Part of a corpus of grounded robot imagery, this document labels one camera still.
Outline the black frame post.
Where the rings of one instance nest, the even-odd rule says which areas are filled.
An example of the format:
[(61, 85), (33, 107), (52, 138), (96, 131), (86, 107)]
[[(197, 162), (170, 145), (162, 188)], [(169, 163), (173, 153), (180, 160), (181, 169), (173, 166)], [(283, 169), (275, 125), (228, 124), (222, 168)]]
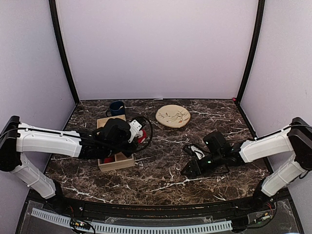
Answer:
[(67, 80), (67, 84), (69, 86), (75, 105), (78, 105), (80, 100), (79, 100), (78, 93), (74, 84), (74, 79), (70, 70), (68, 58), (67, 58), (66, 51), (65, 51), (65, 46), (64, 46), (60, 22), (59, 22), (58, 10), (57, 10), (57, 2), (55, 0), (49, 0), (49, 8), (50, 8), (50, 15), (52, 19), (54, 34), (55, 34), (57, 47), (58, 47), (58, 53), (61, 59), (61, 63), (62, 63), (65, 77)]
[(264, 8), (265, 8), (265, 0), (259, 0), (258, 5), (257, 5), (257, 12), (256, 12), (256, 18), (255, 18), (255, 23), (254, 23), (254, 29), (253, 29), (253, 35), (252, 35), (252, 40), (251, 40), (251, 45), (246, 61), (246, 66), (244, 69), (242, 81), (237, 93), (236, 97), (236, 103), (237, 105), (240, 105), (244, 92), (247, 87), (248, 79), (252, 70), (252, 65), (254, 62), (254, 57), (256, 54), (256, 49), (258, 45), (258, 40), (260, 36), (260, 30), (261, 30), (261, 25), (262, 25), (262, 20), (263, 20), (263, 15), (264, 15)]

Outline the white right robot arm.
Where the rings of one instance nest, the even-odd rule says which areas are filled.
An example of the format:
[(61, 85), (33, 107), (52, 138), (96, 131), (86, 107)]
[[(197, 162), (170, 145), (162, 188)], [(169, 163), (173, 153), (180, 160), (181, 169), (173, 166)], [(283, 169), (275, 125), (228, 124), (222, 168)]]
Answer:
[(312, 169), (312, 127), (299, 117), (276, 132), (234, 145), (218, 131), (207, 134), (203, 141), (207, 152), (194, 144), (184, 146), (183, 150), (193, 158), (182, 169), (183, 176), (196, 177), (219, 166), (241, 166), (268, 156), (291, 153), (276, 172), (258, 184), (249, 200), (249, 208), (254, 212), (266, 206), (268, 199), (280, 189)]

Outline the black left frame post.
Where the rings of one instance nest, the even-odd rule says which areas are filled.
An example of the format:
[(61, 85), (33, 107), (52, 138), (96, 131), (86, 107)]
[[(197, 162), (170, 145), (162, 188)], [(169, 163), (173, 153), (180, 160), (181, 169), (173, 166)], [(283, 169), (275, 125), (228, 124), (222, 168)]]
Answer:
[(78, 93), (74, 84), (74, 79), (70, 70), (68, 58), (67, 58), (66, 51), (65, 51), (65, 46), (64, 46), (60, 22), (59, 22), (58, 10), (57, 10), (57, 2), (55, 0), (49, 0), (49, 8), (50, 8), (50, 15), (52, 19), (54, 34), (55, 34), (57, 47), (58, 47), (58, 53), (61, 59), (61, 63), (62, 63), (65, 77), (67, 80), (67, 84), (69, 86), (75, 105), (78, 105), (80, 100), (79, 100)]

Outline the round beige woven mat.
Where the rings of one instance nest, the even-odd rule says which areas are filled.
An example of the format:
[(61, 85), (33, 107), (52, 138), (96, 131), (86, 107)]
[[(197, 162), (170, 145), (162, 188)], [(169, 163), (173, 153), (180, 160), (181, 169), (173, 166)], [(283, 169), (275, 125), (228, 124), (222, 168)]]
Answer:
[(182, 128), (188, 124), (191, 119), (190, 112), (182, 106), (165, 105), (158, 109), (156, 120), (170, 128)]

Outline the dark blue mug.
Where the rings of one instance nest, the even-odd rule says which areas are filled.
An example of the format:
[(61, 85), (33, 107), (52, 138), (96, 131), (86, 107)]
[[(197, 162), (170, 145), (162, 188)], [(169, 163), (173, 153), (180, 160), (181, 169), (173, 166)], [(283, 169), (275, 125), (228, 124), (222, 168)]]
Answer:
[(124, 115), (125, 114), (124, 102), (119, 100), (112, 102), (105, 114), (107, 117)]

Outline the red santa sock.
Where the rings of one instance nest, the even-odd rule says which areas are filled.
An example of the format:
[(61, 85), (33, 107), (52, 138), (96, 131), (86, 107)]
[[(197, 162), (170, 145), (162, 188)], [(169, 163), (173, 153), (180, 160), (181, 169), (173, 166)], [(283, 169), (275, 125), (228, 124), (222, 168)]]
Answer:
[(111, 162), (114, 162), (115, 161), (115, 158), (114, 157), (108, 157), (108, 158), (105, 158), (103, 163), (106, 164), (106, 163), (111, 163)]

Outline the black right frame post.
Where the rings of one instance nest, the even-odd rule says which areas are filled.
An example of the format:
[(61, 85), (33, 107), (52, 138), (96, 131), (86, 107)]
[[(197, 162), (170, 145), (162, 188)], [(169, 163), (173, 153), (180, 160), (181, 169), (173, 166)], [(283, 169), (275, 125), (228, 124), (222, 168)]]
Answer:
[(247, 87), (248, 79), (252, 70), (252, 65), (254, 62), (254, 57), (256, 54), (256, 49), (258, 45), (258, 40), (260, 36), (260, 30), (261, 30), (261, 25), (262, 25), (262, 20), (263, 20), (263, 15), (264, 15), (264, 8), (265, 8), (265, 0), (259, 0), (258, 5), (257, 5), (257, 12), (256, 12), (256, 18), (255, 18), (255, 23), (254, 23), (254, 29), (253, 29), (253, 35), (252, 35), (252, 40), (251, 40), (251, 45), (246, 61), (246, 66), (244, 69), (242, 81), (237, 93), (236, 97), (236, 103), (237, 105), (240, 105), (244, 92)]

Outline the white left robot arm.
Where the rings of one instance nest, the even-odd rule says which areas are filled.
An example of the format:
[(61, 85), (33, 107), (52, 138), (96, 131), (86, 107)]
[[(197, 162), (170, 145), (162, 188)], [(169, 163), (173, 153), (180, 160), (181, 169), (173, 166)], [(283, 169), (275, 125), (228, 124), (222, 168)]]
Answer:
[(57, 212), (69, 208), (60, 185), (45, 176), (26, 157), (26, 152), (65, 155), (79, 159), (105, 159), (118, 153), (131, 156), (145, 138), (143, 124), (113, 118), (91, 132), (57, 131), (37, 128), (12, 116), (0, 134), (0, 169), (21, 179)]

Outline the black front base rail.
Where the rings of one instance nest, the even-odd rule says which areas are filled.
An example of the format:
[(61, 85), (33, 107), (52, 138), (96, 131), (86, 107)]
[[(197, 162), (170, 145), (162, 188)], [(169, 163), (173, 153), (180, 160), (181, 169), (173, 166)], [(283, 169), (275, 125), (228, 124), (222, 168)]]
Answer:
[(191, 205), (120, 205), (103, 202), (91, 202), (80, 199), (65, 198), (76, 215), (87, 217), (121, 216), (121, 217), (187, 217), (202, 214), (225, 214), (225, 216), (244, 215), (255, 211), (248, 206), (249, 199), (212, 202)]

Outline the wooden compartment tray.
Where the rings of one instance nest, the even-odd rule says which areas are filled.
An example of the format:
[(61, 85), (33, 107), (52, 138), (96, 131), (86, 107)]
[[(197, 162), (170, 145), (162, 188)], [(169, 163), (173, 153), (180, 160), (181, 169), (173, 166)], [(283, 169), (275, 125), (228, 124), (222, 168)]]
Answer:
[[(125, 115), (120, 115), (120, 116), (115, 116), (115, 117), (106, 117), (106, 118), (101, 118), (97, 120), (97, 128), (99, 127), (104, 127), (104, 125), (107, 123), (109, 119), (112, 118), (120, 118), (122, 120), (126, 120)], [(119, 170), (119, 169), (125, 169), (125, 168), (130, 168), (135, 165), (134, 162), (134, 157), (126, 157), (122, 153), (115, 154), (111, 157), (115, 158), (114, 162), (111, 163), (103, 163), (103, 159), (99, 159), (98, 162), (98, 167), (101, 172), (107, 172), (107, 171), (112, 171), (112, 170)]]

